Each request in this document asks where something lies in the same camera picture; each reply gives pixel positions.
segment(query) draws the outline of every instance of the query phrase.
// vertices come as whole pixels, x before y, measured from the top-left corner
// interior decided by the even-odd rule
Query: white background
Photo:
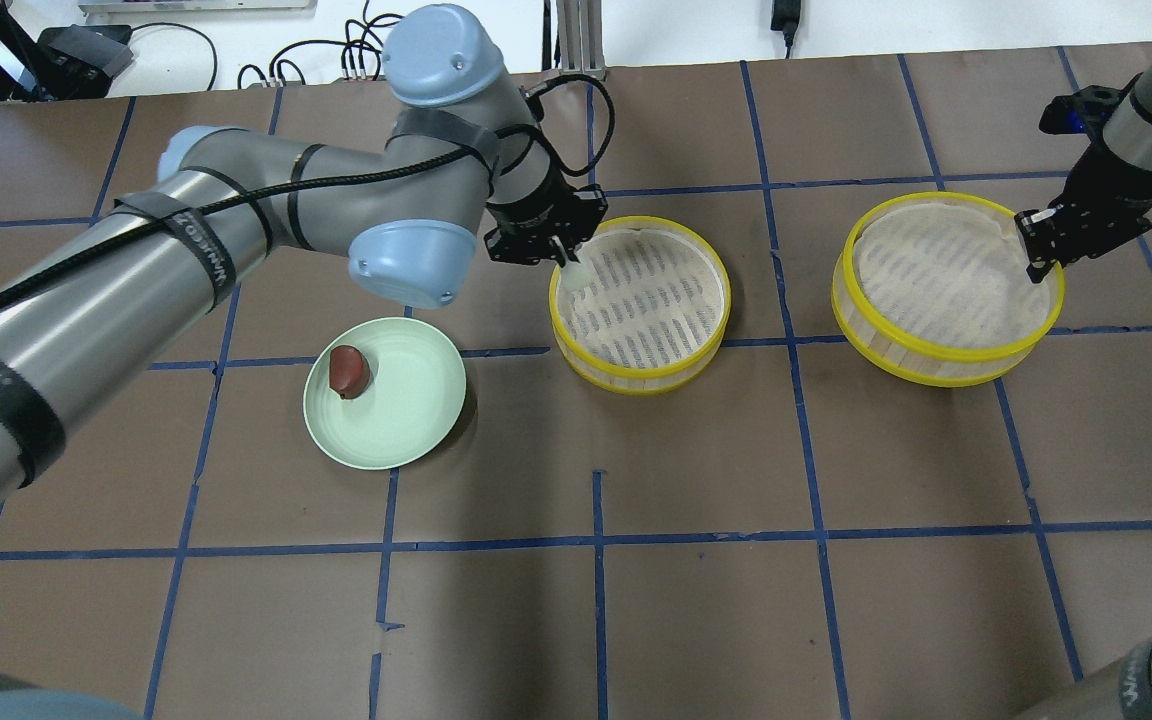
[[[488,29],[511,73],[540,69],[541,0],[460,0]],[[371,14],[408,13],[419,0],[372,0]],[[1097,45],[1152,40],[1152,0],[804,0],[796,58]],[[605,55],[614,65],[718,63],[782,58],[768,29],[771,0],[604,0]],[[220,51],[217,88],[234,88],[243,63],[264,67],[305,38],[343,40],[344,20],[362,0],[319,0],[306,10],[136,13],[84,18],[76,0],[15,0],[13,17],[37,37],[45,26],[141,24],[173,20],[196,26]],[[174,28],[142,31],[136,63],[111,94],[188,92],[207,85],[205,41]],[[310,82],[339,77],[339,50],[294,50]],[[248,81],[253,76],[248,74]]]

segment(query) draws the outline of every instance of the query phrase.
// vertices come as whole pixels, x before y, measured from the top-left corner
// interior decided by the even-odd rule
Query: blue tape grid
[[[1078,86],[1073,68],[1064,50],[1058,50],[1064,73],[1068,74],[1071,86]],[[659,196],[659,195],[690,195],[712,192],[745,192],[760,191],[764,196],[764,209],[767,213],[767,222],[771,236],[772,250],[778,250],[780,241],[776,236],[776,218],[771,202],[771,191],[791,190],[793,188],[805,187],[829,187],[851,184],[908,184],[934,182],[937,187],[943,188],[945,182],[960,181],[987,181],[987,179],[1059,179],[1064,177],[1062,172],[1029,172],[1029,173],[980,173],[980,174],[946,174],[938,167],[937,156],[929,135],[927,123],[922,114],[908,65],[904,56],[897,56],[902,77],[904,77],[905,90],[909,91],[910,103],[914,106],[916,122],[924,142],[924,149],[929,154],[929,167],[932,176],[919,177],[886,177],[886,179],[825,179],[824,181],[808,182],[771,182],[768,177],[767,160],[763,145],[761,131],[758,122],[758,109],[756,109],[755,91],[751,85],[748,65],[741,63],[741,76],[744,82],[746,101],[749,105],[750,122],[755,129],[755,145],[759,157],[759,183],[726,184],[726,185],[697,185],[697,187],[667,187],[667,188],[622,188],[622,190],[611,190],[611,197],[626,196]],[[282,108],[282,94],[280,90],[275,93],[274,109],[270,119],[270,132],[275,131],[280,108]],[[109,182],[113,179],[114,169],[122,151],[123,142],[127,137],[128,128],[131,126],[136,100],[128,103],[122,128],[120,128],[118,141],[115,142],[113,156],[111,156],[105,179],[101,182],[101,190],[97,196],[92,217],[82,218],[51,218],[36,220],[3,220],[0,228],[35,227],[36,225],[60,225],[60,223],[91,223],[99,219],[101,207],[108,199]],[[594,101],[593,91],[586,94],[586,143],[588,152],[593,154],[594,150]],[[1143,238],[1138,240],[1138,247],[1144,258],[1146,258],[1149,270],[1152,273],[1152,252],[1149,250]],[[195,479],[189,491],[182,528],[177,547],[162,548],[108,548],[108,550],[83,550],[83,551],[3,551],[0,552],[0,561],[24,561],[24,560],[96,560],[96,559],[134,559],[134,558],[157,558],[173,559],[173,574],[169,584],[168,598],[164,606],[164,615],[160,624],[159,641],[156,647],[156,660],[152,666],[151,682],[147,688],[145,718],[149,720],[154,714],[157,684],[161,676],[161,667],[168,643],[172,619],[174,614],[175,598],[179,596],[180,574],[187,558],[250,558],[250,556],[274,556],[274,555],[317,555],[317,553],[379,553],[381,556],[380,582],[378,588],[378,602],[376,602],[376,620],[381,626],[389,626],[388,614],[388,578],[393,553],[396,552],[485,552],[498,550],[524,550],[545,547],[593,547],[594,548],[594,626],[596,626],[596,655],[598,655],[598,707],[600,720],[608,715],[607,700],[607,607],[605,607],[605,585],[602,573],[602,553],[605,547],[617,546],[619,544],[676,544],[676,543],[722,543],[722,541],[813,541],[817,543],[820,575],[823,576],[823,593],[826,601],[827,624],[831,637],[831,651],[833,664],[835,664],[835,680],[838,684],[838,700],[842,717],[850,717],[850,706],[847,700],[844,665],[842,664],[841,643],[838,641],[838,614],[833,602],[832,583],[829,579],[828,546],[829,539],[877,539],[877,538],[945,538],[945,537],[979,537],[979,536],[1010,536],[1010,535],[1033,535],[1043,556],[1043,569],[1047,574],[1048,585],[1052,593],[1053,606],[1055,606],[1062,641],[1066,653],[1069,655],[1070,669],[1076,679],[1082,676],[1078,653],[1074,647],[1069,621],[1064,614],[1064,604],[1061,600],[1060,586],[1056,581],[1055,568],[1047,551],[1046,536],[1052,533],[1084,533],[1084,532],[1142,532],[1152,530],[1152,520],[1124,520],[1124,521],[1094,521],[1094,523],[1043,523],[1041,513],[1037,502],[1029,495],[1028,469],[1024,464],[1023,450],[1020,447],[1020,434],[1016,432],[1015,419],[1011,417],[1010,404],[1007,402],[1006,387],[1001,381],[996,381],[995,389],[998,402],[1000,402],[1001,414],[1005,415],[1005,425],[1011,441],[1011,450],[1018,467],[1021,488],[1023,488],[1026,506],[1030,510],[1030,523],[1028,525],[968,525],[968,526],[917,526],[917,528],[856,528],[856,529],[827,529],[824,526],[823,508],[820,507],[817,479],[814,478],[814,457],[812,455],[812,439],[810,439],[806,407],[801,388],[799,363],[797,363],[796,347],[809,343],[836,343],[846,342],[842,336],[810,336],[796,338],[793,328],[790,311],[785,302],[785,273],[780,259],[773,255],[774,272],[776,272],[776,286],[781,290],[781,316],[785,324],[785,338],[742,338],[742,340],[728,340],[723,347],[767,347],[785,346],[791,361],[791,374],[794,376],[794,395],[797,419],[799,419],[801,441],[804,446],[804,461],[808,469],[809,493],[812,498],[813,528],[810,530],[782,530],[782,532],[763,533],[677,533],[677,535],[623,535],[607,536],[602,531],[602,473],[594,471],[593,495],[594,495],[594,532],[591,536],[567,536],[547,538],[508,538],[497,539],[497,541],[393,541],[394,514],[397,507],[397,469],[391,473],[389,495],[387,511],[385,513],[385,535],[380,543],[340,543],[340,544],[297,544],[297,546],[260,546],[260,547],[189,547],[189,530],[192,526],[194,511],[198,498],[198,478],[205,468],[207,447],[210,446],[211,429],[214,424],[217,406],[219,401],[220,384],[223,381],[223,371],[227,367],[253,367],[273,365],[300,365],[310,364],[314,357],[265,357],[265,359],[229,359],[229,342],[233,333],[234,320],[237,318],[238,294],[241,288],[234,293],[227,324],[225,324],[223,341],[221,341],[220,355],[218,359],[198,361],[173,361],[172,363],[156,363],[151,370],[195,370],[206,369],[215,374],[214,387],[212,387],[211,401],[207,410],[207,418],[204,435],[198,448],[198,460],[195,468]],[[404,306],[404,314],[411,316],[412,310]],[[1054,328],[1051,334],[1064,336],[1064,334],[1102,334],[1102,333],[1134,333],[1152,332],[1152,325],[1143,327],[1111,327],[1109,325],[1097,325],[1097,327],[1084,328]],[[548,347],[521,347],[521,348],[485,348],[485,350],[462,351],[465,357],[497,357],[517,355],[540,355],[550,350]],[[3,506],[0,505],[0,518]],[[381,653],[371,657],[370,688],[369,688],[369,717],[376,719],[376,705],[379,698]]]

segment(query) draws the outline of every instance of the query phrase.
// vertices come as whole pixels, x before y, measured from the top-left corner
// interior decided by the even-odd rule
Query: light blue plastic cap
[[[0,720],[141,720],[141,713],[85,694],[6,691]]]
[[[438,108],[483,92],[505,71],[505,56],[479,20],[456,5],[429,5],[385,38],[385,78],[394,96]]]
[[[180,164],[184,161],[184,156],[189,151],[194,150],[195,145],[198,145],[198,141],[205,138],[212,132],[220,132],[223,129],[243,129],[234,126],[226,127],[210,127],[210,126],[194,126],[187,127],[183,131],[175,132],[172,136],[172,141],[168,141],[168,149],[164,150],[162,154],[159,156],[159,182],[164,182],[166,179],[172,176],[172,173],[180,169]]]
[[[403,305],[449,305],[470,274],[473,233],[444,220],[394,220],[349,243],[349,276]]]

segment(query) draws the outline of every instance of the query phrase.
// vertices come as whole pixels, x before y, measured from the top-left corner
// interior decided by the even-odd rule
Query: basket
[[[579,377],[626,395],[675,389],[718,353],[732,283],[713,247],[670,220],[600,223],[579,250],[592,285],[566,287],[554,270],[550,321]]]
[[[907,381],[988,382],[1043,340],[1064,302],[1060,266],[1037,286],[1011,211],[957,192],[870,210],[833,270],[838,326],[861,355]]]

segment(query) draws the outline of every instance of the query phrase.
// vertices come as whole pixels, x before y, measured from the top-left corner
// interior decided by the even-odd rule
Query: plate
[[[329,387],[334,347],[357,347],[371,366],[362,395]],[[442,332],[411,318],[380,318],[326,347],[305,380],[305,427],[314,445],[349,468],[388,470],[433,450],[465,404],[465,363]]]

